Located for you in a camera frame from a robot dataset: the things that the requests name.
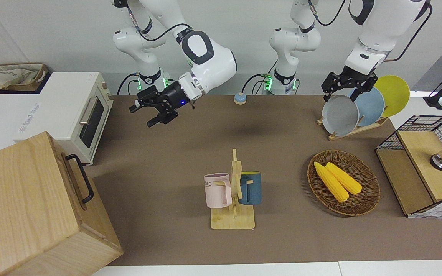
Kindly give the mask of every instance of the white floor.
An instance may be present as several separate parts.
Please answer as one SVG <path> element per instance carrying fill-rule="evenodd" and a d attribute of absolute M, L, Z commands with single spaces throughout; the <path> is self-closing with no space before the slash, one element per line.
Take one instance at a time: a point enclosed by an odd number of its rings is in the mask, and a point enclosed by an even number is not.
<path fill-rule="evenodd" d="M 422 98 L 411 98 L 398 115 L 391 117 L 395 128 L 412 115 L 442 115 Z M 180 265 L 104 267 L 94 276 L 442 276 L 442 260 L 366 261 L 245 265 Z"/>

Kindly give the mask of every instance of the green indicator light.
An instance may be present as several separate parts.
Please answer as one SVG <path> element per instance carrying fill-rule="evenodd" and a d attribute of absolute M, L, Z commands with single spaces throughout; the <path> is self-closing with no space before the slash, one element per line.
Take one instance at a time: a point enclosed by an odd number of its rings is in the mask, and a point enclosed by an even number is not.
<path fill-rule="evenodd" d="M 267 77 L 267 80 L 265 82 L 265 90 L 270 91 L 272 88 L 272 77 Z"/>

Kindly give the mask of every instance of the brown table mat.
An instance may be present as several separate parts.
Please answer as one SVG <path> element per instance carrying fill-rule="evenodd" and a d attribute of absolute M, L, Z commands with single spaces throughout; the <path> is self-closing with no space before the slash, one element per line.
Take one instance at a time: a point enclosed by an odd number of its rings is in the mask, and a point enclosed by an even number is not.
<path fill-rule="evenodd" d="M 442 259 L 442 220 L 405 218 L 374 149 L 384 126 L 328 141 L 316 124 L 321 96 L 204 96 L 170 124 L 149 129 L 152 108 L 130 114 L 133 96 L 115 97 L 95 177 L 124 255 L 111 265 L 241 264 Z M 237 148 L 245 171 L 261 171 L 263 203 L 254 230 L 211 230 L 203 176 L 229 173 Z M 376 174 L 376 209 L 342 218 L 314 201 L 306 181 L 317 152 L 339 149 Z"/>

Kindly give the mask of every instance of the woven tray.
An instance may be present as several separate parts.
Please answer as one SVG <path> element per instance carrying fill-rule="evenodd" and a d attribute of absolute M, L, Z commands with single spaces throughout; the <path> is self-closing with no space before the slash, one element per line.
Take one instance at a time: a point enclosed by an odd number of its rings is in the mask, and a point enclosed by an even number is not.
<path fill-rule="evenodd" d="M 338 202 L 327 189 L 316 173 L 314 162 L 325 166 L 332 162 L 363 186 L 363 190 L 356 195 L 349 194 L 345 202 Z M 313 156 L 308 165 L 308 183 L 312 192 L 323 205 L 342 215 L 354 217 L 372 211 L 379 202 L 379 185 L 373 171 L 356 156 L 340 150 L 326 150 Z"/>

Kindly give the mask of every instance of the corn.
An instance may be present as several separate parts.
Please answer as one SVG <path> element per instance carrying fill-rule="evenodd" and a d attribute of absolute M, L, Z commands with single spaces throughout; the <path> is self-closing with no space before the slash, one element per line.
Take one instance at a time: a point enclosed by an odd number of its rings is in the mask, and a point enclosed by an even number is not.
<path fill-rule="evenodd" d="M 348 175 L 345 171 L 343 171 L 341 168 L 336 166 L 335 164 L 328 162 L 325 165 L 325 168 L 339 180 L 340 184 L 349 191 L 351 194 L 359 194 L 363 187 L 359 182 L 354 180 L 350 175 Z"/>
<path fill-rule="evenodd" d="M 316 173 L 322 179 L 325 186 L 332 193 L 333 197 L 338 202 L 344 202 L 349 198 L 349 193 L 342 187 L 339 180 L 333 176 L 324 166 L 318 162 L 313 163 L 315 165 Z"/>

